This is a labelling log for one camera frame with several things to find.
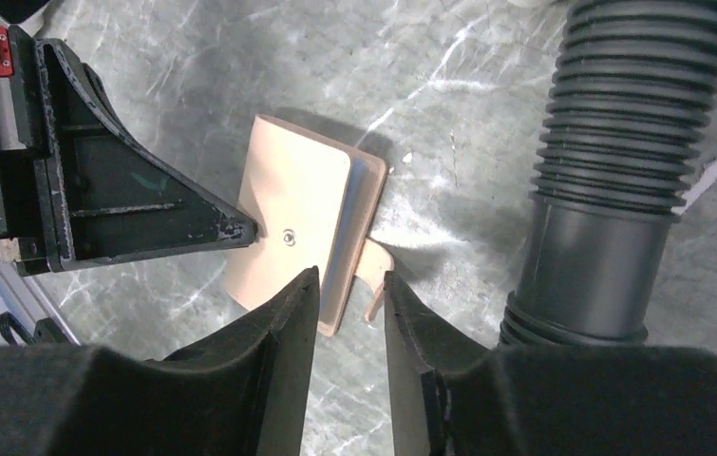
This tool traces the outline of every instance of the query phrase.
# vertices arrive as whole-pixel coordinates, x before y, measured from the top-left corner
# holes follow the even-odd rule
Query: red component
[[[14,74],[14,63],[11,60],[9,31],[0,26],[0,78],[8,78]]]

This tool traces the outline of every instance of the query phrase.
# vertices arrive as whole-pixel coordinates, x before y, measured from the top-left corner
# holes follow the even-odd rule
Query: screw
[[[285,241],[285,245],[293,246],[296,243],[296,233],[293,230],[283,231],[283,241]]]

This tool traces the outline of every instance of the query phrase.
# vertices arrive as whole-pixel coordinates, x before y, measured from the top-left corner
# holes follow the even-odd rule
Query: marble floor
[[[235,201],[252,120],[274,114],[393,167],[371,235],[422,299],[492,346],[528,228],[528,178],[567,5],[504,0],[64,0],[44,34],[104,79],[132,134]],[[717,159],[717,111],[700,168]],[[159,358],[243,311],[225,253],[176,256],[43,285],[74,331]],[[388,455],[383,317],[319,337],[304,454]],[[674,228],[651,341],[717,352],[717,183]]]

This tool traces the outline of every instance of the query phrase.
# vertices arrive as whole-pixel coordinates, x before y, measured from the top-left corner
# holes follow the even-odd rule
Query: flat wooden piece
[[[382,245],[368,238],[355,270],[355,276],[365,281],[372,290],[372,300],[364,312],[367,321],[374,320],[383,305],[384,277],[387,271],[392,270],[394,257]]]
[[[342,210],[329,278],[322,290],[324,305],[319,315],[319,332],[333,335],[338,331],[347,308],[352,279],[368,241],[367,233],[375,216],[388,175],[383,159],[343,144],[341,150],[352,158],[352,179]]]
[[[252,310],[302,270],[324,283],[351,168],[349,155],[257,116],[238,209],[258,225],[258,241],[231,252],[224,290]]]

